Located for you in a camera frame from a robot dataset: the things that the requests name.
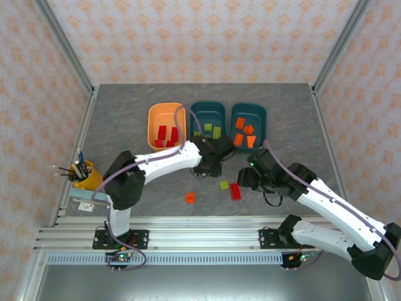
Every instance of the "yellow cup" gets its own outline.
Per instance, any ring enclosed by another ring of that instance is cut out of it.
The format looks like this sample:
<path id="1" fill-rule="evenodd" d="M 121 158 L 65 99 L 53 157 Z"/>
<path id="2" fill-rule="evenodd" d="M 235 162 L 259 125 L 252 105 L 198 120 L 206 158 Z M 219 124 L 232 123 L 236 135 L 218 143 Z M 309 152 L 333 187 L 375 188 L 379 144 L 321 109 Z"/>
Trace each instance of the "yellow cup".
<path id="1" fill-rule="evenodd" d="M 87 166 L 92 167 L 92 171 L 90 175 L 81 182 L 74 182 L 74 187 L 79 189 L 86 189 L 90 191 L 94 191 L 101 183 L 103 183 L 102 175 L 95 169 L 93 164 L 87 160 L 84 160 L 85 168 Z"/>

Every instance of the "small cube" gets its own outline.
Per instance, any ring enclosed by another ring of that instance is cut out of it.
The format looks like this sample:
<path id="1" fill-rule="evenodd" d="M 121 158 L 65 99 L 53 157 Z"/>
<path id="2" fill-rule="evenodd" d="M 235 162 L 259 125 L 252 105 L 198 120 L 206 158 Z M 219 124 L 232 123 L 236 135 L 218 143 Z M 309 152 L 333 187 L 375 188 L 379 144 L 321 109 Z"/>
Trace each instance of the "small cube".
<path id="1" fill-rule="evenodd" d="M 221 136 L 221 127 L 214 127 L 213 129 L 213 139 L 219 139 Z"/>
<path id="2" fill-rule="evenodd" d="M 255 140 L 256 140 L 256 136 L 246 136 L 246 146 L 253 148 Z"/>
<path id="3" fill-rule="evenodd" d="M 247 134 L 247 135 L 252 135 L 252 134 L 253 134 L 253 131 L 254 131 L 254 129 L 253 129 L 253 126 L 252 126 L 252 125 L 247 125 L 247 126 L 244 128 L 244 133 Z"/>
<path id="4" fill-rule="evenodd" d="M 187 203 L 188 204 L 195 203 L 195 193 L 187 193 Z"/>
<path id="5" fill-rule="evenodd" d="M 212 124 L 205 124 L 205 132 L 211 132 L 212 131 Z"/>
<path id="6" fill-rule="evenodd" d="M 245 124 L 245 119 L 244 118 L 237 118 L 236 122 L 236 129 L 242 130 Z"/>
<path id="7" fill-rule="evenodd" d="M 164 140 L 166 133 L 167 133 L 167 126 L 161 125 L 159 127 L 159 133 L 157 134 L 158 140 Z"/>
<path id="8" fill-rule="evenodd" d="M 163 147 L 163 141 L 160 139 L 155 140 L 155 146 L 156 147 Z"/>
<path id="9" fill-rule="evenodd" d="M 233 201 L 239 201 L 241 199 L 241 191 L 237 183 L 230 184 L 231 198 Z"/>
<path id="10" fill-rule="evenodd" d="M 171 129 L 171 138 L 170 141 L 177 142 L 178 141 L 178 129 L 173 127 Z"/>
<path id="11" fill-rule="evenodd" d="M 220 188 L 221 190 L 229 189 L 230 185 L 228 184 L 228 181 L 221 181 L 220 182 Z"/>
<path id="12" fill-rule="evenodd" d="M 175 146 L 175 142 L 174 141 L 167 141 L 167 143 L 165 144 L 166 147 L 173 147 Z"/>
<path id="13" fill-rule="evenodd" d="M 241 134 L 236 134 L 236 138 L 234 139 L 234 145 L 235 146 L 241 146 L 242 144 L 242 139 L 244 138 L 243 135 Z"/>

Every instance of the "orange cube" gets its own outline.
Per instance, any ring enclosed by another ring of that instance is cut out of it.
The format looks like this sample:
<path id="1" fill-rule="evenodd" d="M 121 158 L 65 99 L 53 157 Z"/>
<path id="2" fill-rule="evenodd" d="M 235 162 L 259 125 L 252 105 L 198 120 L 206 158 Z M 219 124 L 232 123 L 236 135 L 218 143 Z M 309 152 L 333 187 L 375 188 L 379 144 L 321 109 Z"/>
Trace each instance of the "orange cube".
<path id="1" fill-rule="evenodd" d="M 252 126 L 252 125 L 247 125 L 247 126 L 244 128 L 244 133 L 247 134 L 247 135 L 252 135 L 252 134 L 253 134 L 253 131 L 254 131 L 254 129 L 253 129 L 253 126 Z"/>
<path id="2" fill-rule="evenodd" d="M 187 193 L 187 203 L 188 204 L 195 203 L 195 193 Z"/>
<path id="3" fill-rule="evenodd" d="M 236 128 L 239 130 L 242 130 L 245 124 L 245 119 L 244 118 L 237 118 L 237 123 L 236 123 Z"/>
<path id="4" fill-rule="evenodd" d="M 244 138 L 243 135 L 241 134 L 236 134 L 236 138 L 234 139 L 234 145 L 235 146 L 241 146 L 242 144 L 242 139 Z"/>
<path id="5" fill-rule="evenodd" d="M 253 148 L 255 140 L 256 140 L 256 136 L 246 136 L 246 146 Z"/>

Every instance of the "red cube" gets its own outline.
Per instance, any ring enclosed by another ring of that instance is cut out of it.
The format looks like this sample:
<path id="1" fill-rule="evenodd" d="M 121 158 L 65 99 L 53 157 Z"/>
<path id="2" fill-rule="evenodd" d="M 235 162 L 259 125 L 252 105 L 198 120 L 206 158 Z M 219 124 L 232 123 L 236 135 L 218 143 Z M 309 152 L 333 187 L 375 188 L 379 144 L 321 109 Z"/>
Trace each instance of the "red cube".
<path id="1" fill-rule="evenodd" d="M 175 146 L 175 142 L 174 141 L 167 141 L 167 143 L 166 143 L 166 145 L 165 145 L 166 147 L 172 147 L 172 146 Z"/>
<path id="2" fill-rule="evenodd" d="M 163 141 L 161 141 L 160 139 L 155 140 L 155 146 L 156 147 L 163 147 Z"/>
<path id="3" fill-rule="evenodd" d="M 233 201 L 238 201 L 241 199 L 241 192 L 239 190 L 239 185 L 237 183 L 230 184 L 231 198 Z"/>
<path id="4" fill-rule="evenodd" d="M 178 141 L 178 129 L 173 127 L 171 129 L 171 139 L 170 141 L 177 142 Z"/>
<path id="5" fill-rule="evenodd" d="M 166 133 L 167 133 L 167 126 L 166 125 L 161 125 L 159 127 L 159 133 L 157 134 L 158 140 L 164 140 L 165 136 L 166 136 Z"/>

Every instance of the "floral wallpaper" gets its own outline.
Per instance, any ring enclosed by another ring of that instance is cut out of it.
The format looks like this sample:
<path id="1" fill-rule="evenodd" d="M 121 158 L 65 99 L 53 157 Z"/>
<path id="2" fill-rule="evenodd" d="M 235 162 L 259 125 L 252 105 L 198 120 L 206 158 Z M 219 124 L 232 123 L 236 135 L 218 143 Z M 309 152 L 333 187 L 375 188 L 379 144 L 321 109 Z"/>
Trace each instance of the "floral wallpaper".
<path id="1" fill-rule="evenodd" d="M 90 80 L 313 83 L 357 0 L 49 0 Z"/>
<path id="2" fill-rule="evenodd" d="M 32 0 L 0 2 L 0 299 L 47 226 L 87 94 Z"/>
<path id="3" fill-rule="evenodd" d="M 319 101 L 350 201 L 401 226 L 400 16 L 399 3 L 371 3 Z"/>

